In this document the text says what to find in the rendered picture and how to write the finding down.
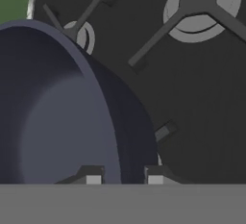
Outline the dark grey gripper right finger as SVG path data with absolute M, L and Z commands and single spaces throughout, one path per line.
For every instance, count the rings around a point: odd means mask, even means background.
M 185 185 L 189 181 L 174 175 L 164 165 L 148 165 L 144 168 L 145 183 L 147 185 Z

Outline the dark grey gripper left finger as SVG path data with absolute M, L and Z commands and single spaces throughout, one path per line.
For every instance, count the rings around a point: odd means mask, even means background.
M 75 175 L 59 181 L 59 184 L 102 185 L 104 175 L 103 165 L 82 165 Z

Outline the dark blue-grey pot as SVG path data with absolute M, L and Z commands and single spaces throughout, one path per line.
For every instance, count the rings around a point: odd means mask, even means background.
M 69 183 L 87 171 L 141 184 L 157 162 L 151 119 L 123 81 L 45 23 L 0 25 L 0 184 Z

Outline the black stove hob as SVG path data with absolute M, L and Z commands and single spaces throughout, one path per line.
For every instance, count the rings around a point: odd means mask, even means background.
M 180 0 L 29 0 L 27 16 L 69 30 L 151 116 L 162 163 L 196 184 L 246 184 L 246 0 L 217 0 L 236 31 L 206 14 L 158 30 Z

